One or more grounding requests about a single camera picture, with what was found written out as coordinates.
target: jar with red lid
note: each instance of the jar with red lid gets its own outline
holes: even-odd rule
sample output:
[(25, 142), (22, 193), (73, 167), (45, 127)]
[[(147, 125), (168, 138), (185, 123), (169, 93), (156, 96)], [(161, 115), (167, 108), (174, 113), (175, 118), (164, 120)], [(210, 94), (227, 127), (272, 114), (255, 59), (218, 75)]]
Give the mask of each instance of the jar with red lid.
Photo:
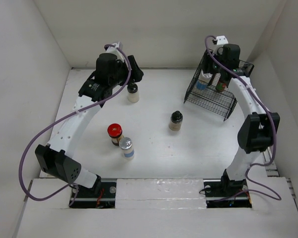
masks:
[(111, 142), (116, 145), (119, 146), (119, 141), (124, 138), (123, 136), (123, 130), (121, 128), (121, 126), (117, 123), (111, 124), (108, 128), (107, 128), (107, 132), (108, 135), (111, 138)]

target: white table surface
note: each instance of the white table surface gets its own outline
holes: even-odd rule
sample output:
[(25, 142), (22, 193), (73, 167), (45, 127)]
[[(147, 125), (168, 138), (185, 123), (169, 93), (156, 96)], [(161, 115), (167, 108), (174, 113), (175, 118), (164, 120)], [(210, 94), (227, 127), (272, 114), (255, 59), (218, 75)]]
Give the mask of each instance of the white table surface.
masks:
[[(91, 72), (70, 72), (57, 118), (71, 110)], [(298, 238), (298, 211), (285, 178), (268, 178), (262, 167), (254, 167), (250, 176), (276, 190), (282, 201), (252, 193), (252, 209), (206, 209), (204, 196), (198, 194), (201, 178), (220, 178), (233, 160), (237, 132), (244, 121), (241, 109), (237, 105), (223, 122), (219, 115), (183, 104), (194, 70), (144, 73), (140, 101), (129, 103), (124, 90), (107, 102), (87, 127), (74, 156), (103, 178), (144, 179), (118, 180), (115, 209), (70, 209), (69, 188), (44, 202), (29, 199), (17, 237)], [(168, 129), (175, 110), (184, 116), (179, 132)], [(134, 141), (136, 156), (130, 162), (120, 156), (107, 135), (107, 126), (114, 122)], [(39, 178), (31, 193), (44, 197), (63, 185), (56, 178)], [(248, 186), (267, 192), (250, 182)]]
[[(239, 105), (230, 118), (183, 104), (193, 77), (192, 69), (146, 69), (138, 83), (140, 100), (132, 104), (125, 88), (92, 119), (73, 159), (102, 178), (220, 178), (232, 162), (237, 148), (237, 133), (244, 122)], [(92, 70), (71, 70), (57, 119), (68, 114), (77, 92)], [(171, 131), (171, 114), (179, 110), (183, 124)], [(123, 134), (134, 143), (135, 158), (126, 161), (107, 134), (107, 127), (118, 123)], [(52, 136), (61, 125), (54, 127)], [(254, 168), (265, 175), (264, 168)], [(41, 172), (40, 177), (47, 175)]]

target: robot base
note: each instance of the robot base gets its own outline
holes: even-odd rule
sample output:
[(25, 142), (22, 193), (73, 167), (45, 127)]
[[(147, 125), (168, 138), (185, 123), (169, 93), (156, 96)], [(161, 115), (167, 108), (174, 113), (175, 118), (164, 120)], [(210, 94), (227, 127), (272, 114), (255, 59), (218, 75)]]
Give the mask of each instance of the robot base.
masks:
[(238, 193), (241, 188), (232, 187), (223, 189), (221, 179), (205, 179), (204, 189), (201, 192), (205, 193), (207, 208), (231, 208), (231, 207), (248, 207), (251, 208), (251, 200), (246, 193), (242, 193), (236, 197), (224, 201), (217, 201), (225, 197), (232, 196)]
[[(100, 186), (86, 188), (78, 186), (78, 194), (71, 208), (115, 208), (116, 179), (102, 179)], [(70, 202), (75, 192), (72, 191)]]

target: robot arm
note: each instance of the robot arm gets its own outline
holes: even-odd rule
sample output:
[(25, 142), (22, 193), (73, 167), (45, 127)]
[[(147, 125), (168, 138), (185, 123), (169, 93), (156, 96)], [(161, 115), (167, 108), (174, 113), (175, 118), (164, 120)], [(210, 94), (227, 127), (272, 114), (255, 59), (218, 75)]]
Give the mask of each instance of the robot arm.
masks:
[[(250, 83), (249, 75), (251, 71), (247, 71), (243, 67), (239, 67), (240, 48), (238, 45), (229, 44), (225, 36), (218, 36), (213, 40), (214, 49), (212, 55), (226, 68), (235, 72), (247, 84), (245, 86), (237, 78), (217, 65), (206, 51), (203, 56), (203, 73), (213, 75), (217, 73), (221, 76), (219, 81), (227, 85), (228, 89), (236, 97), (245, 117), (245, 121), (238, 132), (237, 140), (239, 144), (238, 151), (231, 165), (224, 171), (220, 185), (217, 190), (223, 191), (223, 197), (235, 194), (246, 184), (245, 174), (250, 165), (256, 160), (261, 152), (265, 151), (269, 146), (273, 145), (273, 133), (270, 122), (264, 109), (249, 94), (248, 88), (255, 93)], [(275, 129), (278, 129), (280, 117), (278, 113), (271, 113), (274, 121)]]
[[(121, 43), (114, 43), (121, 48)], [(137, 66), (133, 56), (128, 56), (132, 74), (129, 83), (142, 80), (143, 72)], [(57, 134), (46, 146), (38, 145), (35, 154), (42, 171), (53, 175), (69, 184), (78, 184), (98, 192), (100, 176), (93, 174), (72, 159), (80, 137), (91, 119), (104, 104), (79, 112), (78, 110), (100, 102), (112, 95), (113, 88), (122, 86), (126, 81), (128, 68), (120, 52), (109, 47), (106, 53), (96, 61), (96, 70), (78, 92), (73, 111), (76, 114), (64, 121)]]

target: black wire basket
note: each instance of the black wire basket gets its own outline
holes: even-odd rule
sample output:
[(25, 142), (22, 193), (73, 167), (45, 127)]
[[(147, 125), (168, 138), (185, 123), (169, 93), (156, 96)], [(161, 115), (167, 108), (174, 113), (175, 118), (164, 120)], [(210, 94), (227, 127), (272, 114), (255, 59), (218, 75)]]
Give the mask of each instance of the black wire basket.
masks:
[[(201, 59), (186, 91), (184, 102), (188, 101), (208, 109), (211, 112), (217, 113), (223, 116), (225, 121), (232, 114), (237, 104), (237, 100), (228, 88), (225, 88), (222, 92), (216, 90), (216, 85), (221, 76), (220, 73), (216, 74), (214, 79), (210, 82), (204, 81), (203, 78), (199, 79), (202, 72), (202, 60), (203, 58)], [(250, 75), (254, 65), (240, 60), (239, 68), (243, 68), (248, 75)]]

